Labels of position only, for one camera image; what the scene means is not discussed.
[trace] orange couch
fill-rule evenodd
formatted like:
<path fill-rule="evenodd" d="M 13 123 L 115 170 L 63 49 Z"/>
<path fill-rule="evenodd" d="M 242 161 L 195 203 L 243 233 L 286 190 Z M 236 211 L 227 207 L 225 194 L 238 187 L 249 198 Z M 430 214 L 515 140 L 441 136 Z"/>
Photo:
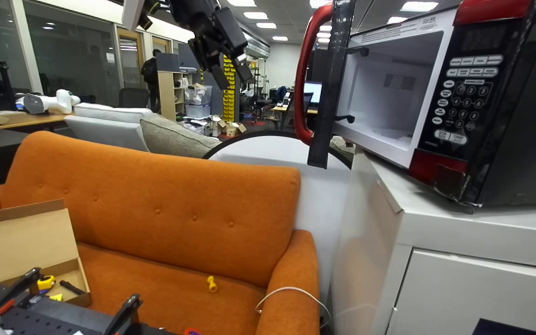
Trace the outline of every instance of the orange couch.
<path fill-rule="evenodd" d="M 115 313 L 134 293 L 139 321 L 202 335 L 318 334 L 312 237 L 294 229 L 299 174 L 139 153 L 48 133 L 16 151 L 0 209 L 65 200 L 91 287 Z M 208 293 L 214 276 L 217 293 Z"/>

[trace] person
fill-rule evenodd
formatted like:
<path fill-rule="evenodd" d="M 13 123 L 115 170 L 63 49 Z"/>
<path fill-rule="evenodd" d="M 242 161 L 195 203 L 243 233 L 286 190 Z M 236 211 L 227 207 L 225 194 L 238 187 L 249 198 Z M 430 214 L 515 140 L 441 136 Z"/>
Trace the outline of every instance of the person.
<path fill-rule="evenodd" d="M 150 110 L 160 112 L 160 94 L 158 94 L 158 69 L 156 69 L 156 56 L 160 54 L 158 49 L 152 51 L 152 58 L 143 62 L 139 75 L 143 82 L 148 86 L 148 99 Z"/>

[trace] cardboard box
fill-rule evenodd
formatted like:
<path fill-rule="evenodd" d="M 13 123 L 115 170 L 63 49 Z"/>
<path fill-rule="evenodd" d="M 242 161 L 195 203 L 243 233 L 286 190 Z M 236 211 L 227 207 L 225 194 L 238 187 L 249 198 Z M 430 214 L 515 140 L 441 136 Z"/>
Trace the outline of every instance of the cardboard box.
<path fill-rule="evenodd" d="M 50 295 L 61 293 L 63 302 L 89 306 L 89 287 L 63 201 L 0 211 L 0 283 L 11 285 L 33 267 L 42 276 L 55 276 L 57 285 Z M 61 280 L 85 295 L 59 287 Z"/>

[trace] microwave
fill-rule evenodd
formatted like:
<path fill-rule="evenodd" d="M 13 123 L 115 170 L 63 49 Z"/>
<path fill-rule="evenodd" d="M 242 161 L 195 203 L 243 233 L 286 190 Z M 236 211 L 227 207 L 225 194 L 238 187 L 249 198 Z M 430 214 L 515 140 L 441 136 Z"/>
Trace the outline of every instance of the microwave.
<path fill-rule="evenodd" d="M 349 38 L 333 134 L 469 207 L 536 205 L 536 0 Z"/>

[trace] pillow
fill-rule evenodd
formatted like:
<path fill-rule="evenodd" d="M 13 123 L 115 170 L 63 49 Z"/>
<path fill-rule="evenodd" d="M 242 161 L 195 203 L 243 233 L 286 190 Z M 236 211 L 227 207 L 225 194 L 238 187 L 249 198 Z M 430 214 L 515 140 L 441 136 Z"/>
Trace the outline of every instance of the pillow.
<path fill-rule="evenodd" d="M 219 144 L 217 138 L 197 134 L 156 114 L 141 118 L 139 125 L 150 153 L 201 159 Z"/>

